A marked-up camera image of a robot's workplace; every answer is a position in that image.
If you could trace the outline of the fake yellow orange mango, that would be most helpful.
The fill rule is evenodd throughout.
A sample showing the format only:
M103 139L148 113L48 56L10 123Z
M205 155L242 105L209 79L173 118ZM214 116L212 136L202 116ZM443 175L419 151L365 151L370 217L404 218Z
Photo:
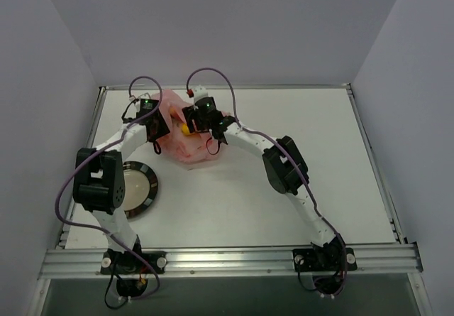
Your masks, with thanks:
M189 130L189 127L186 124L181 124L180 130L185 136L191 136L192 135L192 132Z

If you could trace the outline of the pink plastic bag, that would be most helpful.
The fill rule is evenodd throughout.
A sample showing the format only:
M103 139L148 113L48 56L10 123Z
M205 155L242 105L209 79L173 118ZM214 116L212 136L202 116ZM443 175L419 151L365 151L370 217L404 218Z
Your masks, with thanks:
M162 153L185 164L216 160L221 150L209 133L185 136L181 132L181 124L186 124L182 109L188 106L189 103L171 89L163 91L159 110L167 122L170 133L157 140Z

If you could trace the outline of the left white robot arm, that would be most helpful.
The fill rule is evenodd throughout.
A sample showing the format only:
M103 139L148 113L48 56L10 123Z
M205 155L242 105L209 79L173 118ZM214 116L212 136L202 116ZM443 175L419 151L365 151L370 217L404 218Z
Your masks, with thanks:
M135 250L138 235L132 230L123 208L126 184L123 163L132 153L153 144L161 154L158 139L170 133L159 108L160 101L140 100L135 119L123 123L105 142L77 152L73 200L97 220L108 239L108 249L119 252L117 263L127 273L135 273L143 264L143 255Z

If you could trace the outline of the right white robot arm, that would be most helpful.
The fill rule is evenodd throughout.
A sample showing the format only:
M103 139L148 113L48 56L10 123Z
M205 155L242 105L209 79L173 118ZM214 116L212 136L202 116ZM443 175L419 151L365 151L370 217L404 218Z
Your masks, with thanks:
M190 132L208 132L218 144L235 146L261 158L271 187L285 195L302 219L315 259L323 268L331 268L345 254L345 242L335 227L320 213L309 187L308 167L294 140L288 136L272 138L242 125L234 116L224 115L213 97L195 93L191 106L183 109Z

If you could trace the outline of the black rimmed ceramic plate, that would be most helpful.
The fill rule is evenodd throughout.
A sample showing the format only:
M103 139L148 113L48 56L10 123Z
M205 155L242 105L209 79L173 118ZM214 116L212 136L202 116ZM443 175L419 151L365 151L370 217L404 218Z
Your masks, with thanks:
M125 197L122 206L127 219L136 219L152 207L158 194L159 181L151 167L138 161L126 161L123 175Z

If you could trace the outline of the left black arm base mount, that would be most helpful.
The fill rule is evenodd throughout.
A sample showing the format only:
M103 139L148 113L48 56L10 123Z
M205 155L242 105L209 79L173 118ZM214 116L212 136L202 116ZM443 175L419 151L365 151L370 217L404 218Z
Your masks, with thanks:
M152 271L129 252L117 253L107 250L101 261L100 274L116 279L116 292L121 297L141 296L148 287L146 274Z

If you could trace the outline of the aluminium table frame rail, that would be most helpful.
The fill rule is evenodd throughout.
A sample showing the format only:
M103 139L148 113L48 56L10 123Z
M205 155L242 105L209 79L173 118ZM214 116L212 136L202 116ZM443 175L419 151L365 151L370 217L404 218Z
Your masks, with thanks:
M309 166L319 209L354 250L358 273L415 273L417 247L397 217L344 87L212 89L224 111L274 137L291 136ZM283 274L309 226L267 181L261 159L231 146L216 160L183 165L145 144L131 160L159 178L152 207L131 222L146 251L167 254L167 277Z

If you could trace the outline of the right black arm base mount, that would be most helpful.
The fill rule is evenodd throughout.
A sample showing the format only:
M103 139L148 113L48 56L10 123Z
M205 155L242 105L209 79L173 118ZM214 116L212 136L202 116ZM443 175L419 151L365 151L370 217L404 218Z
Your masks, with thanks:
M322 298L339 295L344 290L346 274L358 269L351 248L343 252L342 249L322 249L315 246L310 249L294 249L292 255L300 286L307 292L319 293ZM312 286L303 282L303 273L316 273L312 276Z

